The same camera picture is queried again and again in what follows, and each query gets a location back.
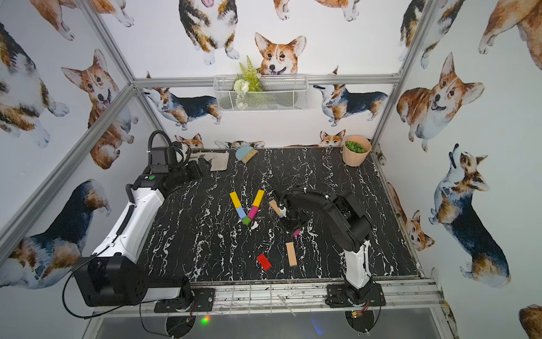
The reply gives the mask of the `green fern plant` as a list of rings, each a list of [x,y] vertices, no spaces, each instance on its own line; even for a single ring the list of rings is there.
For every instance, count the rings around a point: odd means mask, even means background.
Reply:
[[[246,63],[240,62],[239,66],[241,73],[237,75],[232,89],[236,99],[235,107],[238,110],[248,110],[260,101],[257,93],[263,92],[261,74],[249,56],[246,57]]]

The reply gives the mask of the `pink pot with greens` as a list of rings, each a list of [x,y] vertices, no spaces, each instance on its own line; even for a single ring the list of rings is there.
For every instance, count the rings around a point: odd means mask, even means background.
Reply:
[[[362,136],[351,135],[345,139],[342,158],[350,167],[360,166],[372,150],[371,142]]]

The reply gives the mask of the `long natural wood block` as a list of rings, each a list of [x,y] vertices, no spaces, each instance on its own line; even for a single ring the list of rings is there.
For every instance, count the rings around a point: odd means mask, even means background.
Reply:
[[[277,202],[275,200],[271,200],[269,202],[269,205],[270,207],[272,208],[272,210],[274,210],[274,212],[280,217],[280,218],[283,218],[285,217],[285,214],[282,212],[282,210],[279,208]]]

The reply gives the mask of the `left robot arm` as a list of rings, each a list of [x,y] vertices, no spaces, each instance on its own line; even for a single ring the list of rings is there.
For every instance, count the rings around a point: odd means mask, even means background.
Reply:
[[[153,278],[138,266],[141,248],[165,198],[181,185],[210,174],[211,164],[198,158],[185,165],[147,166],[125,186],[128,204],[90,257],[81,258],[73,277],[89,307],[135,306],[173,299],[184,309],[194,302],[189,279]]]

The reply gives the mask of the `small light blue block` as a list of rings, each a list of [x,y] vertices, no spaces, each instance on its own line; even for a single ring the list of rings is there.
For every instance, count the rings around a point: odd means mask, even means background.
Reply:
[[[241,206],[236,208],[236,212],[241,220],[247,217],[244,209]]]

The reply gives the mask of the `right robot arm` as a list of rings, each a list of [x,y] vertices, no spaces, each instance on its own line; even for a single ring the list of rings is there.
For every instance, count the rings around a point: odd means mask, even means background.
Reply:
[[[279,207],[285,209],[281,222],[290,232],[307,225],[310,215],[319,216],[343,249],[347,286],[355,292],[365,290],[371,281],[368,248],[373,226],[353,193],[325,193],[299,186],[274,195]]]

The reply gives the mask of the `short yellow block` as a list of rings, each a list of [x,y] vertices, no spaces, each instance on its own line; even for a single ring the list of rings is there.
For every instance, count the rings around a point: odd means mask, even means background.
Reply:
[[[234,204],[235,208],[240,208],[241,207],[241,202],[240,202],[236,192],[232,192],[230,194],[230,198],[231,198],[232,203]]]

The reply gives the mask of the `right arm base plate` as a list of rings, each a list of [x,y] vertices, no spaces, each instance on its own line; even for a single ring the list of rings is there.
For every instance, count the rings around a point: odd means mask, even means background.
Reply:
[[[348,283],[328,285],[325,304],[330,308],[383,307],[387,304],[382,285],[370,281],[363,288],[356,289]]]

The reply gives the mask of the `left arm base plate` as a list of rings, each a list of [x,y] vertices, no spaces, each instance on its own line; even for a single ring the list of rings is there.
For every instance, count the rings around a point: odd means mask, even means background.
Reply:
[[[181,291],[174,299],[165,299],[156,302],[154,312],[156,314],[175,312],[211,312],[213,310],[216,289],[195,288],[189,293]]]

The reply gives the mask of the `long yellow block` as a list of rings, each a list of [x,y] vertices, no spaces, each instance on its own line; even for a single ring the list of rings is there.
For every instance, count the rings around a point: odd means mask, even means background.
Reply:
[[[263,200],[263,197],[264,197],[264,190],[259,190],[254,201],[253,201],[253,206],[255,207],[259,207],[260,204],[261,204],[261,201]]]

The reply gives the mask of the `magenta rectangular block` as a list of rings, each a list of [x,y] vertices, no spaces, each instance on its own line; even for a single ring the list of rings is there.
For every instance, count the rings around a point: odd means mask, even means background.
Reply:
[[[251,210],[248,213],[248,217],[253,220],[258,213],[259,207],[258,206],[252,206]]]

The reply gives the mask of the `beige work glove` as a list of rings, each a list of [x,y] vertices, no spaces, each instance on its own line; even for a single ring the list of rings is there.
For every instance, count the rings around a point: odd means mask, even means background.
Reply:
[[[198,158],[203,158],[210,163],[211,172],[225,171],[229,164],[230,154],[225,153],[201,153]]]

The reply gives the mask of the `red block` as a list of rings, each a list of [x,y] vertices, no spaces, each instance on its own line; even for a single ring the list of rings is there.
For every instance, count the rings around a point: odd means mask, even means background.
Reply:
[[[260,254],[256,259],[264,271],[268,271],[270,268],[272,268],[271,262],[264,254]]]

